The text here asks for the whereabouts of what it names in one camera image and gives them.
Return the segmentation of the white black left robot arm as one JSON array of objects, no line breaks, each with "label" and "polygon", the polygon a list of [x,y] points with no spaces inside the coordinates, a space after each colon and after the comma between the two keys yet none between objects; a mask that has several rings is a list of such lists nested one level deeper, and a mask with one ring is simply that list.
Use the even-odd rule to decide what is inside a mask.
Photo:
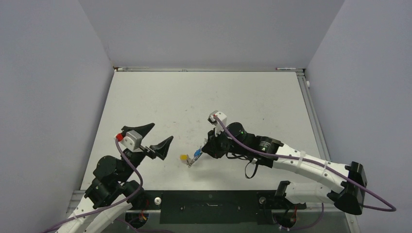
[{"label": "white black left robot arm", "polygon": [[121,158],[104,156],[93,172],[95,178],[70,216],[52,226],[54,233],[100,233],[125,211],[143,206],[143,178],[137,167],[145,157],[167,156],[173,136],[142,147],[141,135],[117,134],[115,145]]}]

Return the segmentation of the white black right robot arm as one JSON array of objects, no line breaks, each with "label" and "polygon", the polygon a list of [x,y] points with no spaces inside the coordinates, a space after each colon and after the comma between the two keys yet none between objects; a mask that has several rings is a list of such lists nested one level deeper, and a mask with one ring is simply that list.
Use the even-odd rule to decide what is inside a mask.
[{"label": "white black right robot arm", "polygon": [[265,172],[242,181],[239,164],[211,161],[187,172],[171,162],[165,166],[152,162],[140,172],[150,190],[275,190],[275,203],[281,208],[319,202],[332,203],[349,214],[362,214],[367,180],[359,163],[345,165],[310,156],[273,138],[247,133],[238,122],[225,126],[216,121],[195,157],[201,154],[242,159]]}]

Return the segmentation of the blue key tag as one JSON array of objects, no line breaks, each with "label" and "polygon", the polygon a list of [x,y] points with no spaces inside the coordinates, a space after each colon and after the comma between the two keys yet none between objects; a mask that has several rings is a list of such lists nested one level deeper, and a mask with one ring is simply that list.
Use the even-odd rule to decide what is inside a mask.
[{"label": "blue key tag", "polygon": [[195,159],[198,158],[202,153],[203,153],[202,150],[201,150],[201,149],[198,149],[198,150],[194,153],[194,158],[195,158]]}]

